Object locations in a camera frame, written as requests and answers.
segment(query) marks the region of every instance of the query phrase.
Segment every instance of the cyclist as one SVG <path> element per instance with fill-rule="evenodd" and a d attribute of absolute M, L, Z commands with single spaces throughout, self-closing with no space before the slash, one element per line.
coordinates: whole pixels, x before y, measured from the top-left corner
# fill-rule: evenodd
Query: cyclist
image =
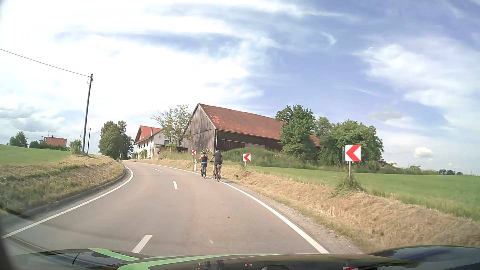
<path fill-rule="evenodd" d="M 206 172 L 207 171 L 207 164 L 208 164 L 207 153 L 202 152 L 202 156 L 200 157 L 200 162 L 201 162 L 202 170 L 205 170 L 205 172 Z"/>
<path fill-rule="evenodd" d="M 223 162 L 223 157 L 222 157 L 222 154 L 220 154 L 220 150 L 216 150 L 215 151 L 215 154 L 212 156 L 212 158 L 210 159 L 210 161 L 213 160 L 213 158 L 215 158 L 215 162 L 213 163 L 213 174 L 215 174 L 215 168 L 218 164 L 222 165 L 222 162 Z"/>

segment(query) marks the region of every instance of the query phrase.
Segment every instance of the green field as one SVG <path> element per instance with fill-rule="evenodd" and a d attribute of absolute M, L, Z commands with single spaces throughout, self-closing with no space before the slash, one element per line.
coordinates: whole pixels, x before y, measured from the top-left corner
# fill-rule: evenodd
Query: green field
<path fill-rule="evenodd" d="M 71 154 L 69 151 L 0 145 L 0 165 L 40 164 L 60 160 Z"/>
<path fill-rule="evenodd" d="M 263 172 L 292 178 L 306 184 L 334 187 L 344 172 L 250 166 Z M 438 209 L 444 213 L 480 220 L 480 177 L 471 175 L 411 175 L 355 173 L 355 178 L 377 196 L 392 196 L 407 203 Z"/>

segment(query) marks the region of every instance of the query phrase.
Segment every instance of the bicycle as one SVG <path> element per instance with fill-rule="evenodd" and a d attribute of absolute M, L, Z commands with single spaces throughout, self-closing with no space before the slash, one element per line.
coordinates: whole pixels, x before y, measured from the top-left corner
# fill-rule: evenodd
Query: bicycle
<path fill-rule="evenodd" d="M 207 164 L 202 165 L 202 175 L 201 177 L 206 178 L 207 177 Z"/>
<path fill-rule="evenodd" d="M 220 182 L 221 172 L 222 172 L 222 164 L 217 164 L 215 166 L 215 172 L 213 174 L 213 180 L 217 180 L 217 182 Z"/>

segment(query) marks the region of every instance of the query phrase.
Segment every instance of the white house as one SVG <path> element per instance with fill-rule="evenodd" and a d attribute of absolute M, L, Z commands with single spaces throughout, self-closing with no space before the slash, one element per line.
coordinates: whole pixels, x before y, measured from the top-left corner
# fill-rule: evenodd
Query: white house
<path fill-rule="evenodd" d="M 133 142 L 137 146 L 136 152 L 140 153 L 143 149 L 147 149 L 148 159 L 157 158 L 158 152 L 165 151 L 164 146 L 169 144 L 161 131 L 162 129 L 158 127 L 141 125 Z"/>

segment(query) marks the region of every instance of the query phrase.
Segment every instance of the asphalt road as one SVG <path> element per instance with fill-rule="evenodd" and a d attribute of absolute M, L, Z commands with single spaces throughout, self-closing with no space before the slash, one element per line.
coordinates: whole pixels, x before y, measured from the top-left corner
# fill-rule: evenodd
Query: asphalt road
<path fill-rule="evenodd" d="M 2 235 L 60 213 L 5 237 L 9 253 L 31 252 L 19 239 L 49 250 L 97 247 L 152 256 L 318 252 L 266 207 L 226 184 L 153 164 L 125 165 L 133 177 L 127 170 L 124 180 L 104 191 L 4 228 Z"/>

